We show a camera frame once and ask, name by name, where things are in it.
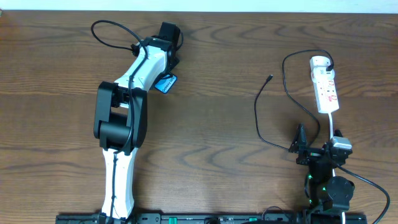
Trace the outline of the blue Samsung Galaxy smartphone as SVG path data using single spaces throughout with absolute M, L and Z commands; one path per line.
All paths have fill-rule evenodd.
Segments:
M 167 94 L 169 90 L 173 87 L 177 77 L 174 74 L 168 74 L 161 78 L 155 85 L 154 88 L 163 94 Z

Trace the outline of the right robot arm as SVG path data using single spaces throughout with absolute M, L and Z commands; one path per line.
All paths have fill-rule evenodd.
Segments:
M 310 206 L 302 212 L 302 222 L 344 223 L 343 213 L 349 210 L 355 186 L 352 181 L 337 176 L 334 169 L 344 165 L 352 154 L 349 139 L 344 138 L 337 129 L 321 148 L 310 147 L 304 125 L 300 124 L 289 152 L 298 154 L 298 165 L 308 166 L 304 189 Z

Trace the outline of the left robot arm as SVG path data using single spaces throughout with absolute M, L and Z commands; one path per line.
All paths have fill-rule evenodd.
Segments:
M 127 223 L 134 208 L 134 162 L 147 133 L 147 96 L 151 89 L 163 94 L 177 81 L 172 70 L 183 32 L 163 22 L 157 35 L 138 38 L 128 50 L 135 61 L 114 82 L 97 90 L 93 134 L 106 165 L 105 198 L 98 223 Z

